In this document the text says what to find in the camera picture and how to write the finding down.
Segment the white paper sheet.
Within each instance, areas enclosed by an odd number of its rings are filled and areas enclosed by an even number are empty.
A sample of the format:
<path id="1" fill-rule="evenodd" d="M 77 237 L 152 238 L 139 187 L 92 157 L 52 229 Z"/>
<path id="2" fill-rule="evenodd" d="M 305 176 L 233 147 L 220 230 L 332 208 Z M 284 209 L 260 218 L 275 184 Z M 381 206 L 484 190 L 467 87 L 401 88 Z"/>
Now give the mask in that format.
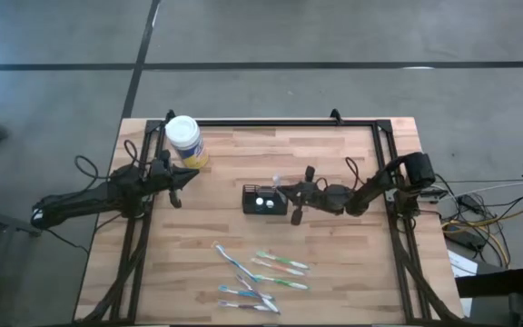
<path id="1" fill-rule="evenodd" d="M 448 251 L 451 270 L 456 278 L 475 276 L 478 273 L 478 264 L 466 257 Z"/>

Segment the black wire caddy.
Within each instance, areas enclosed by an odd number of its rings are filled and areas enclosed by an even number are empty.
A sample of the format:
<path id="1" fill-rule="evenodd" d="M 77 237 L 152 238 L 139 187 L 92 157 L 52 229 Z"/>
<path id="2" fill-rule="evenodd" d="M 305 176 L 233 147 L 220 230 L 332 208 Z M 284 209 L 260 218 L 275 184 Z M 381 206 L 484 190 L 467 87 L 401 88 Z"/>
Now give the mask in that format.
<path id="1" fill-rule="evenodd" d="M 256 198 L 262 198 L 263 205 L 256 204 Z M 265 202 L 272 200 L 273 208 L 267 208 Z M 259 215 L 286 215 L 288 212 L 288 201 L 273 186 L 257 184 L 245 184 L 242 187 L 242 211 L 246 214 Z"/>

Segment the Lysol wipes canister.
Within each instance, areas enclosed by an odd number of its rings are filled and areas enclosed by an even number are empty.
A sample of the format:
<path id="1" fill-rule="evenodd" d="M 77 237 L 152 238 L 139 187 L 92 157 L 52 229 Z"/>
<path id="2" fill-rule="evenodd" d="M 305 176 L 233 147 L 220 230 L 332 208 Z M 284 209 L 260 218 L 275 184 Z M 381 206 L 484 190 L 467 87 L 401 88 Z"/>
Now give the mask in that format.
<path id="1" fill-rule="evenodd" d="M 165 125 L 165 134 L 185 167 L 200 169 L 209 159 L 197 122 L 187 115 L 175 116 Z"/>

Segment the small black device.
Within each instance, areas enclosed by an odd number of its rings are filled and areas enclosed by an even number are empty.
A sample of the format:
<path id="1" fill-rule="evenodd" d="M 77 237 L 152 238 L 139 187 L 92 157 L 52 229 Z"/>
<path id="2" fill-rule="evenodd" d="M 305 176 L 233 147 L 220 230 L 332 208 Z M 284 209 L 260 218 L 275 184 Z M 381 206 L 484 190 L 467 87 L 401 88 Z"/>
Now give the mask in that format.
<path id="1" fill-rule="evenodd" d="M 442 199 L 443 197 L 447 196 L 448 194 L 449 194 L 449 192 L 444 189 L 428 188 L 428 189 L 422 190 L 420 192 L 419 196 L 421 198 L 427 199 L 430 202 L 432 202 L 432 201 L 436 202 L 436 201 Z"/>

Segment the black aluminium frame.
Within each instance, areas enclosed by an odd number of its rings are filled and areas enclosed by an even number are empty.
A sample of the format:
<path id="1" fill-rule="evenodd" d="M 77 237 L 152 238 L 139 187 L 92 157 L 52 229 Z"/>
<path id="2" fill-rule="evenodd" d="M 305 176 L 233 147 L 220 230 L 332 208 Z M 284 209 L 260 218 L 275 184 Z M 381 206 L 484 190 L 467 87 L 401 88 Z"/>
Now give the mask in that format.
<path id="1" fill-rule="evenodd" d="M 273 186 L 304 179 L 361 187 L 391 160 L 422 152 L 411 118 L 202 119 L 207 164 L 180 192 L 151 195 L 147 212 L 133 219 L 98 217 L 83 286 L 74 311 L 80 326 L 137 324 L 184 327 L 319 327 L 402 325 L 452 327 L 463 317 L 439 219 L 427 204 L 414 217 L 394 212 L 393 192 L 361 216 L 302 207 L 301 224 L 286 215 L 242 211 L 245 184 Z M 254 275 L 298 282 L 298 290 L 252 281 L 212 248 L 225 251 Z M 258 251 L 310 266 L 260 258 Z M 292 268 L 305 276 L 251 262 Z M 260 298 L 219 292 L 220 285 L 275 298 L 280 310 L 220 307 L 218 301 L 265 305 Z"/>

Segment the black flat bar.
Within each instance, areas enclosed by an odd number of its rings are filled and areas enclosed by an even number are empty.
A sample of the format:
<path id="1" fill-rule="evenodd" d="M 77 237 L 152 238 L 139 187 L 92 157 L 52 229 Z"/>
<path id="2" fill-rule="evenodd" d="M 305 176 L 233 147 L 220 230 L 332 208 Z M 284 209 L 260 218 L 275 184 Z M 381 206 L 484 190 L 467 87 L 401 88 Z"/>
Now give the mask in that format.
<path id="1" fill-rule="evenodd" d="M 523 269 L 456 277 L 455 282 L 463 298 L 523 295 Z"/>

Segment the green toothbrush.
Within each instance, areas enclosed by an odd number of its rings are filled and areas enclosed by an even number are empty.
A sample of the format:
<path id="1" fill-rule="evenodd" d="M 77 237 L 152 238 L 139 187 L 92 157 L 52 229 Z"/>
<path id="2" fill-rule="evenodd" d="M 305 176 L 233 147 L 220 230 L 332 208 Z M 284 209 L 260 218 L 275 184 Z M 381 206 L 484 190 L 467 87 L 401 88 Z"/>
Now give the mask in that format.
<path id="1" fill-rule="evenodd" d="M 305 263 L 296 262 L 294 260 L 290 260 L 290 259 L 287 259 L 287 258 L 284 258 L 284 257 L 276 256 L 276 255 L 271 254 L 271 253 L 258 251 L 256 253 L 256 255 L 258 257 L 260 257 L 260 258 L 273 260 L 273 261 L 279 262 L 279 263 L 286 263 L 286 264 L 288 264 L 290 266 L 301 268 L 301 269 L 304 269 L 304 270 L 309 270 L 310 269 L 310 266 L 305 264 Z"/>
<path id="2" fill-rule="evenodd" d="M 260 274 L 254 275 L 254 277 L 256 280 L 259 280 L 259 281 L 273 282 L 273 283 L 287 286 L 287 287 L 290 287 L 293 289 L 298 289 L 298 290 L 309 290 L 310 289 L 309 286 L 302 284 L 302 283 L 298 283 L 298 282 L 292 282 L 292 281 L 287 281 L 287 280 L 283 280 L 283 279 L 267 277 L 267 276 L 260 275 Z"/>

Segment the black power brick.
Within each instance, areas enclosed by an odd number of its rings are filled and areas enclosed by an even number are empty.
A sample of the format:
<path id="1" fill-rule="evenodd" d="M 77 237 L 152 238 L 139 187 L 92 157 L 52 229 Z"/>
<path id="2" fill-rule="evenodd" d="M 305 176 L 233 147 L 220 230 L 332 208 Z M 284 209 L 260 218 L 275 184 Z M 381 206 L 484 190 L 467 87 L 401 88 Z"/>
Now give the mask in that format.
<path id="1" fill-rule="evenodd" d="M 446 231 L 444 236 L 448 240 L 475 252 L 481 252 L 486 244 L 486 241 L 480 235 L 468 231 Z"/>

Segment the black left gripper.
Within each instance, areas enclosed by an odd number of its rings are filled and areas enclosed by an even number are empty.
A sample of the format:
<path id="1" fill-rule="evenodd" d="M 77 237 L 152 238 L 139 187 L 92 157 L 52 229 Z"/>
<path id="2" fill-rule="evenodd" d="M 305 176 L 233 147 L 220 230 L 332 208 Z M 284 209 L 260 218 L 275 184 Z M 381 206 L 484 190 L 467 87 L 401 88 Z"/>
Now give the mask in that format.
<path id="1" fill-rule="evenodd" d="M 174 165 L 170 151 L 161 150 L 153 158 L 149 177 L 155 191 L 168 190 L 171 205 L 174 208 L 181 208 L 182 202 L 178 191 L 182 190 L 199 173 L 199 169 Z"/>

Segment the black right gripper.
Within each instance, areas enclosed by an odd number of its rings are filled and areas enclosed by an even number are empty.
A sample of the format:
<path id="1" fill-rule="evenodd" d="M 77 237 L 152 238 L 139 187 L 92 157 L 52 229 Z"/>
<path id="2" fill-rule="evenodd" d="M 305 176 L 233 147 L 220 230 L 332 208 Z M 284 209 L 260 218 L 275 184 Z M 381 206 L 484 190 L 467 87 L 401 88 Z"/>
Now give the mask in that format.
<path id="1" fill-rule="evenodd" d="M 298 226 L 301 224 L 302 207 L 304 205 L 327 213 L 335 212 L 328 203 L 329 197 L 326 192 L 321 190 L 318 184 L 313 181 L 314 174 L 315 169 L 312 166 L 308 166 L 305 170 L 304 179 L 301 182 L 278 187 L 283 196 L 295 206 L 291 216 L 291 225 Z"/>

